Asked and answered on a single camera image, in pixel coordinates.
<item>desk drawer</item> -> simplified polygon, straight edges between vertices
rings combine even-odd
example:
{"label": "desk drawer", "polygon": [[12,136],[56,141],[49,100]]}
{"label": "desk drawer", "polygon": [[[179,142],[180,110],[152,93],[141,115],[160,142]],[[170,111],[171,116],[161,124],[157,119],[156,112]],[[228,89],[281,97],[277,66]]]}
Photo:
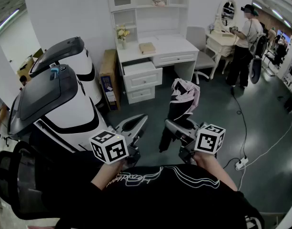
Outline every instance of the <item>desk drawer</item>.
{"label": "desk drawer", "polygon": [[152,58],[155,66],[161,66],[170,63],[188,62],[197,60],[197,52],[173,53],[154,56]]}
{"label": "desk drawer", "polygon": [[124,67],[127,92],[161,85],[162,68],[156,69],[152,62],[139,63]]}
{"label": "desk drawer", "polygon": [[127,93],[130,104],[152,99],[155,97],[155,87],[145,88]]}

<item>desk leg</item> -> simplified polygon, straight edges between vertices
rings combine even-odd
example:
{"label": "desk leg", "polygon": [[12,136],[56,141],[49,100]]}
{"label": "desk leg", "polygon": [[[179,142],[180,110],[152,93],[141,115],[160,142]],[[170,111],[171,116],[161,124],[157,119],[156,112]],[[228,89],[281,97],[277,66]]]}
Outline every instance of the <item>desk leg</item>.
{"label": "desk leg", "polygon": [[195,63],[196,61],[176,63],[174,65],[174,71],[181,79],[191,82]]}
{"label": "desk leg", "polygon": [[211,71],[211,80],[213,79],[213,75],[214,75],[216,69],[218,68],[218,65],[219,65],[219,61],[220,61],[220,59],[221,59],[221,54],[218,54],[218,55],[216,56],[216,59],[215,59],[215,63],[216,63],[216,65],[215,65],[215,67],[214,67],[214,68],[212,69],[212,71]]}

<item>cable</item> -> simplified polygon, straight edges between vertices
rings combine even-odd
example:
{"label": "cable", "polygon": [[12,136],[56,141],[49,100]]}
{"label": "cable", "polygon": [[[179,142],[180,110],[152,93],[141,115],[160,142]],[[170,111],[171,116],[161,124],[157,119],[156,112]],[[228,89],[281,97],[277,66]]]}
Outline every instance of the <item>cable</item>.
{"label": "cable", "polygon": [[242,177],[241,177],[240,186],[239,186],[238,191],[240,191],[240,189],[241,189],[241,187],[242,187],[242,181],[243,181],[243,177],[244,177],[245,171],[246,171],[246,166],[245,166],[245,164],[244,164],[244,172],[243,172],[243,175],[242,175]]}
{"label": "cable", "polygon": [[236,35],[235,41],[233,42],[233,45],[232,45],[232,46],[234,46],[234,45],[235,45],[235,43],[236,43],[236,40],[237,40],[237,35]]}
{"label": "cable", "polygon": [[232,158],[231,160],[228,161],[227,165],[223,167],[223,169],[225,169],[225,168],[228,166],[228,164],[229,164],[232,160],[234,160],[234,159],[238,159],[238,160],[240,161],[239,158]]}
{"label": "cable", "polygon": [[247,168],[248,166],[250,166],[251,164],[253,164],[253,163],[255,163],[260,157],[262,157],[263,155],[265,155],[265,154],[267,154],[273,147],[275,147],[280,141],[281,141],[281,139],[283,139],[284,137],[285,137],[285,135],[287,135],[287,133],[290,131],[290,129],[291,129],[291,127],[292,127],[292,121],[291,121],[291,125],[290,125],[290,128],[286,131],[286,133],[273,145],[273,146],[271,146],[270,148],[269,148],[269,150],[268,151],[266,151],[264,154],[262,154],[262,155],[260,155],[260,156],[258,156],[258,158],[256,158],[253,162],[251,162],[251,163],[249,163],[247,166],[245,166],[244,168],[241,168],[241,169],[238,169],[238,170],[243,170],[243,169],[245,169],[245,168]]}
{"label": "cable", "polygon": [[242,151],[242,149],[243,149],[244,157],[246,157],[246,154],[245,154],[245,150],[244,150],[244,148],[245,148],[245,142],[246,142],[246,138],[247,138],[247,127],[246,127],[246,122],[245,122],[244,114],[243,114],[243,112],[242,112],[242,109],[241,109],[240,103],[238,102],[238,100],[237,100],[236,97],[235,97],[235,92],[234,92],[233,87],[231,88],[231,94],[232,94],[232,96],[234,97],[234,99],[236,100],[236,102],[237,102],[237,104],[238,104],[238,106],[239,106],[239,109],[240,109],[240,110],[237,111],[237,114],[238,114],[238,115],[242,115],[243,122],[244,122],[244,126],[245,126],[245,138],[244,138],[244,141],[243,141],[242,146],[241,146],[241,149],[240,149],[240,158],[241,158],[241,151]]}

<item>white shirt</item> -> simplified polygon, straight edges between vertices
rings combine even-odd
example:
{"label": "white shirt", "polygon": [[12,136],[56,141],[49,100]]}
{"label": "white shirt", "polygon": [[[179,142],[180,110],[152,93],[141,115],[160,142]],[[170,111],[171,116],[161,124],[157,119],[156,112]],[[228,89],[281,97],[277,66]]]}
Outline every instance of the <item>white shirt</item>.
{"label": "white shirt", "polygon": [[263,28],[257,19],[250,19],[244,23],[241,32],[246,36],[246,39],[239,38],[236,45],[242,48],[249,48],[249,44],[251,46],[257,40],[258,34],[263,32]]}
{"label": "white shirt", "polygon": [[[2,108],[2,105],[3,105],[3,101],[1,100],[0,98],[0,110]],[[8,134],[7,134],[7,125],[8,125],[8,120],[9,120],[9,112],[7,111],[6,113],[6,116],[5,116],[5,119],[4,121],[1,123],[0,125],[0,134],[3,136],[3,137],[7,137]]]}

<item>gray chair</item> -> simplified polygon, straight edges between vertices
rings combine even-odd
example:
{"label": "gray chair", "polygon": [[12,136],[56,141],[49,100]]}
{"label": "gray chair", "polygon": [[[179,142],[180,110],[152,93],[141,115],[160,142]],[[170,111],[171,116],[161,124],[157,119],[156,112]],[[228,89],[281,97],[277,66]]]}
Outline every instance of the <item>gray chair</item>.
{"label": "gray chair", "polygon": [[205,29],[203,27],[195,27],[190,26],[187,27],[187,34],[186,39],[189,41],[192,45],[194,45],[197,49],[199,49],[197,62],[195,64],[195,78],[197,81],[197,84],[199,84],[199,75],[205,76],[207,79],[209,79],[209,76],[204,74],[203,72],[200,72],[201,69],[207,69],[207,68],[214,68],[216,63],[212,59],[216,55],[214,55],[212,58],[207,55],[204,51],[206,49],[206,36],[205,36]]}

